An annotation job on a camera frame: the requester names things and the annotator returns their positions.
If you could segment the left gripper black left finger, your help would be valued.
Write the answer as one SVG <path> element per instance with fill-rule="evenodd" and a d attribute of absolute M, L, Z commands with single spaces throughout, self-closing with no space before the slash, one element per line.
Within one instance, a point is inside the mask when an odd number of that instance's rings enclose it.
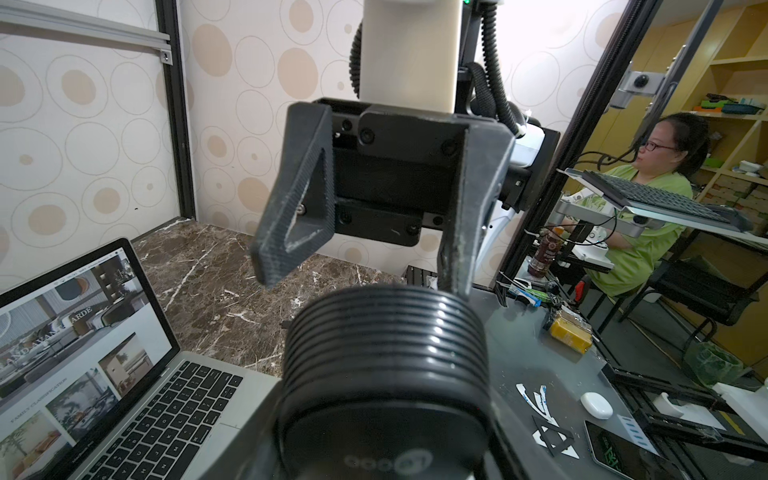
<path fill-rule="evenodd" d="M 272 388 L 232 442 L 202 474 L 201 479 L 285 478 L 277 437 L 277 414 L 282 387 L 282 383 L 277 383 Z"/>

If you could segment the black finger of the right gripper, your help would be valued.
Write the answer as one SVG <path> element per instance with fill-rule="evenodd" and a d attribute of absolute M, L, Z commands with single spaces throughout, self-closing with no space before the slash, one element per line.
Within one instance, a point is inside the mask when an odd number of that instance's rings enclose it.
<path fill-rule="evenodd" d="M 335 232 L 332 109 L 287 109 L 276 181 L 250 249 L 256 279 L 273 288 L 330 241 Z"/>
<path fill-rule="evenodd" d="M 484 227 L 501 192 L 515 137 L 494 121 L 471 121 L 460 145 L 438 251 L 438 289 L 470 296 Z"/>

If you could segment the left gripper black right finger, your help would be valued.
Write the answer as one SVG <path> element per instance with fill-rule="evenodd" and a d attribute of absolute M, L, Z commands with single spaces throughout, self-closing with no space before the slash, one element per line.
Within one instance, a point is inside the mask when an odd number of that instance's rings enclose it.
<path fill-rule="evenodd" d="M 515 385 L 508 384 L 511 357 L 502 345 L 487 338 L 493 431 L 490 451 L 484 456 L 483 479 L 567 479 L 565 471 L 545 447 L 533 439 L 533 411 L 520 400 Z"/>

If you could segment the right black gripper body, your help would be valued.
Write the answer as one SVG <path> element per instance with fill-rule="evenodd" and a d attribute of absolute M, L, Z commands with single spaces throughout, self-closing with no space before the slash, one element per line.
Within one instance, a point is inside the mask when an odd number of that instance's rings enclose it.
<path fill-rule="evenodd" d="M 320 102 L 332 109 L 337 233 L 401 246 L 415 245 L 424 228 L 443 233 L 466 125 L 500 123 L 358 101 Z M 559 132 L 537 125 L 515 137 L 494 208 L 520 211 L 531 204 L 534 183 L 559 139 Z"/>

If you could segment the black wireless mouse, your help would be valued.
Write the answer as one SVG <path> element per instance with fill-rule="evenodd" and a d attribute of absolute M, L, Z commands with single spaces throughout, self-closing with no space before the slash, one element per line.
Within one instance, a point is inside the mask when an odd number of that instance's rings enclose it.
<path fill-rule="evenodd" d="M 492 430 L 484 325 L 425 287 L 338 290 L 291 322 L 277 437 L 293 479 L 465 479 Z"/>

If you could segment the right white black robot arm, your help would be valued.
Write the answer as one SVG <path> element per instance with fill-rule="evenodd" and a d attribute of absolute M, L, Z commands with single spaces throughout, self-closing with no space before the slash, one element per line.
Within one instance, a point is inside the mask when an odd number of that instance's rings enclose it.
<path fill-rule="evenodd" d="M 437 286 L 467 296 L 558 136 L 507 98 L 493 1 L 368 1 L 350 54 L 353 101 L 286 112 L 279 173 L 251 247 L 274 287 L 335 235 L 414 246 L 437 229 Z"/>

